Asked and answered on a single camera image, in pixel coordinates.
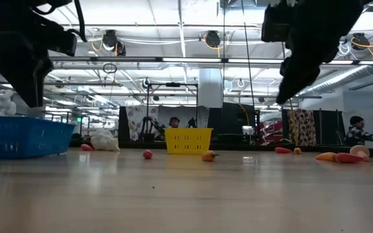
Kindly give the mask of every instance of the person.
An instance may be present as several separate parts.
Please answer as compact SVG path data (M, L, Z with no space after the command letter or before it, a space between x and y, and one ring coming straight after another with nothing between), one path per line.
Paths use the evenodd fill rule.
M347 146L365 145L365 141L373 142L373 134L365 132L364 126L362 117L353 116L350 118L350 126L345 138Z
M178 128L179 122L180 122L180 120L176 116L173 116L169 120L169 126L172 127L172 128Z

